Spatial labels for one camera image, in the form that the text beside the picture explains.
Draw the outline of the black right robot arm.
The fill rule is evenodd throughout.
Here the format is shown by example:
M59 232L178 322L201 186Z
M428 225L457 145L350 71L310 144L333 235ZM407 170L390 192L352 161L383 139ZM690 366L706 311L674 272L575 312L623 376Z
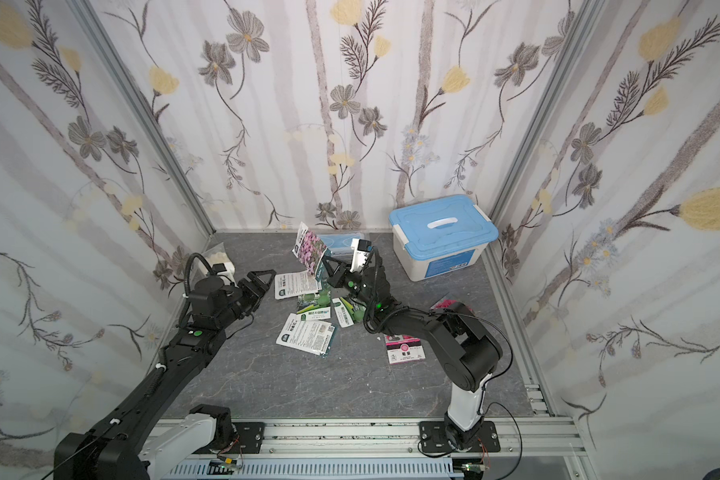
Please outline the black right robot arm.
M460 302L422 310L391 294L379 258L357 271L333 257L322 260L328 283L347 291L364 306L362 324L371 334L411 336L426 342L452 383L451 400L444 416L449 446L464 451L476 439L485 417L485 387L497 376L503 357L499 341L481 319Z

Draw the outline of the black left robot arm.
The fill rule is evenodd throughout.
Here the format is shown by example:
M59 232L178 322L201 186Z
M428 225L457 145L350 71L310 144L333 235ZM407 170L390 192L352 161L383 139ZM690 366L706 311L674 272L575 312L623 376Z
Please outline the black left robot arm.
M70 433L54 451L52 479L160 479L195 451L232 441L225 407L194 409L173 430L151 433L168 407L207 368L227 341L226 330L252 315L270 290L273 270L227 283L212 271L186 288L180 324L152 370L87 432Z

